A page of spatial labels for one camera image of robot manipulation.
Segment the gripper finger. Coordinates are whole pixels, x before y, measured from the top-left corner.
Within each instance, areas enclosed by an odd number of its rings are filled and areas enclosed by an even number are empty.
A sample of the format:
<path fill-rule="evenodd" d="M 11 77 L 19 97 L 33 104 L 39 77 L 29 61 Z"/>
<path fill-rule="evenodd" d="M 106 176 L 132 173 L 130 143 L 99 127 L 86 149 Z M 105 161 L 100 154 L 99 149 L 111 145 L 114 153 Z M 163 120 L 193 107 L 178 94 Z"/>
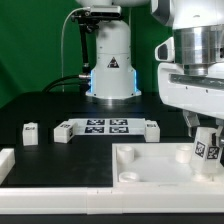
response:
<path fill-rule="evenodd" d="M 216 144 L 220 148 L 224 148 L 224 120 L 216 119 L 216 125 L 218 126 L 216 132 Z"/>
<path fill-rule="evenodd" d="M 193 129 L 200 125 L 198 115 L 195 112 L 191 112 L 188 110 L 183 111 L 183 117 L 188 127 L 188 136 L 193 136 Z"/>

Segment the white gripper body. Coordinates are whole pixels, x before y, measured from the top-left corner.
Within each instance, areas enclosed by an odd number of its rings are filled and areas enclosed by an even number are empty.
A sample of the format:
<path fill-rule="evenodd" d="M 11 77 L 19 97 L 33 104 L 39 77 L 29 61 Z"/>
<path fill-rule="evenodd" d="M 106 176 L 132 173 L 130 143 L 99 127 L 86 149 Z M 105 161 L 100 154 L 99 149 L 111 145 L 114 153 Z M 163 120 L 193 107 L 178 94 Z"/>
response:
<path fill-rule="evenodd" d="M 224 120 L 224 90 L 172 81 L 171 77 L 187 79 L 183 69 L 173 63 L 158 66 L 159 95 L 166 105 Z"/>

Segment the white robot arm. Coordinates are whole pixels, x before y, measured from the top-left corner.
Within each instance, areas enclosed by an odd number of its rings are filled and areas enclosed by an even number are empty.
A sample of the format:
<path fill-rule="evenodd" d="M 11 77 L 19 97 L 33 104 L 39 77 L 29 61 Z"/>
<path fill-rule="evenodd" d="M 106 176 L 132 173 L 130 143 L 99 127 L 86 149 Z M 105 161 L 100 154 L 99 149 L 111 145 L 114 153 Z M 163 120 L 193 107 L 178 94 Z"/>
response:
<path fill-rule="evenodd" d="M 103 101 L 141 94 L 131 65 L 131 30 L 124 7 L 150 4 L 152 16 L 172 28 L 158 45 L 157 77 L 164 104 L 181 108 L 187 126 L 198 116 L 217 119 L 217 144 L 224 145 L 224 0 L 76 0 L 88 31 L 96 32 L 97 62 L 86 95 Z"/>

